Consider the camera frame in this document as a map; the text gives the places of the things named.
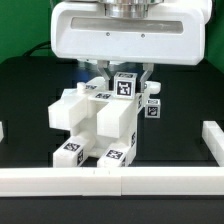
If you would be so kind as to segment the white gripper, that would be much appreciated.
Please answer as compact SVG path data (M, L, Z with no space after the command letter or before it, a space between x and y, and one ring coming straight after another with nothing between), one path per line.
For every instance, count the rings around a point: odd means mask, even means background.
M108 61L143 64L139 91L154 64L195 65L204 57L212 0L69 0L51 19L51 47L60 58L98 60L105 88L113 87Z

